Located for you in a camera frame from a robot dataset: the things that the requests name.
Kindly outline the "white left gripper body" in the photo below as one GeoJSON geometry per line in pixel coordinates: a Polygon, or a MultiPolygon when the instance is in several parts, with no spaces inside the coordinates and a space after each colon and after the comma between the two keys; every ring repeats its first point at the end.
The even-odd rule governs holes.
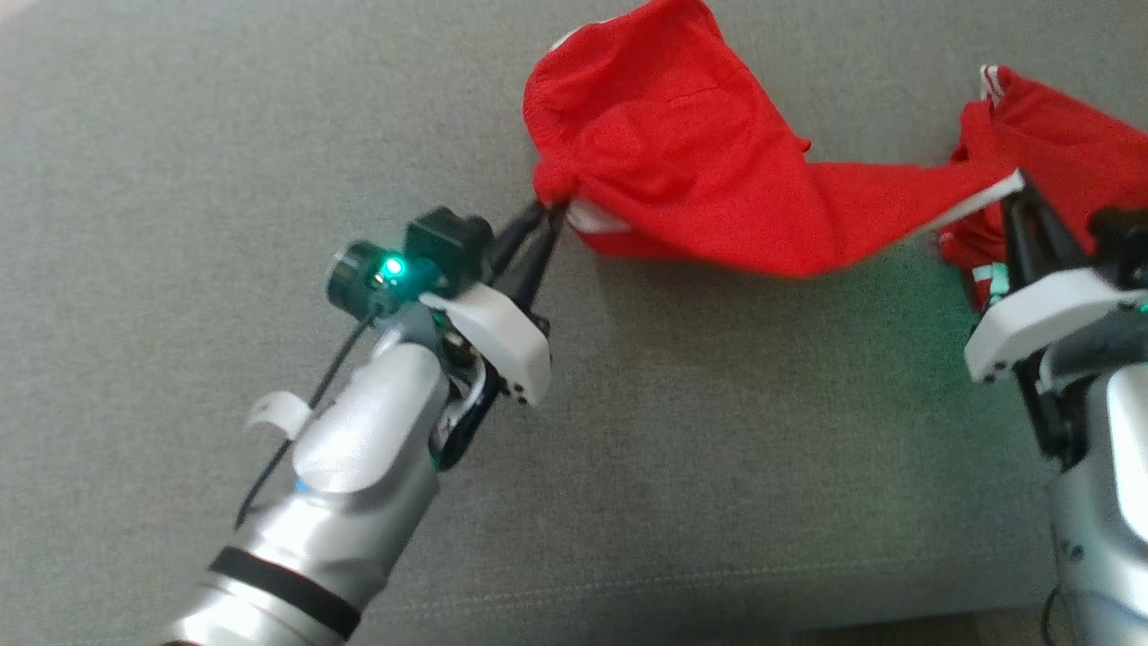
{"type": "Polygon", "coordinates": [[[453,298],[430,291],[420,303],[447,316],[448,322],[498,371],[509,387],[537,407],[551,383],[549,340],[515,303],[488,285],[471,285],[453,298]]]}

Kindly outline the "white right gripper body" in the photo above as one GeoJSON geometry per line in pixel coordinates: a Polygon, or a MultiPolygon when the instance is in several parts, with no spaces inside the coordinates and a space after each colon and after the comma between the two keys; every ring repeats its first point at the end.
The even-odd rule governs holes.
{"type": "Polygon", "coordinates": [[[985,383],[1123,305],[1145,305],[1145,288],[1116,286],[1096,268],[1057,271],[988,308],[964,347],[965,367],[985,383]]]}

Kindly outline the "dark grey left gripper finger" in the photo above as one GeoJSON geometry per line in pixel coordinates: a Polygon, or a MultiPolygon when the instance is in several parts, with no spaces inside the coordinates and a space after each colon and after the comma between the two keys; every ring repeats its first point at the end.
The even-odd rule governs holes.
{"type": "Polygon", "coordinates": [[[523,212],[492,239],[491,281],[517,281],[517,271],[528,247],[538,236],[543,210],[542,202],[533,202],[523,212]]]}
{"type": "Polygon", "coordinates": [[[538,236],[528,247],[517,271],[517,306],[530,311],[546,273],[558,238],[561,236],[567,207],[543,210],[538,236]]]}

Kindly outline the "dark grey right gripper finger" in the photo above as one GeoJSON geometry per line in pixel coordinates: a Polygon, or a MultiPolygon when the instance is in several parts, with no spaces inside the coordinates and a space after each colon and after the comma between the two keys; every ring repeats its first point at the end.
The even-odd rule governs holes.
{"type": "Polygon", "coordinates": [[[1031,282],[1032,247],[1027,221],[1027,192],[1024,189],[1001,201],[1002,229],[1009,290],[1024,289],[1031,282]]]}
{"type": "Polygon", "coordinates": [[[1073,233],[1066,229],[1035,181],[1021,171],[1018,193],[1018,275],[1046,277],[1057,271],[1083,268],[1088,258],[1073,233]]]}

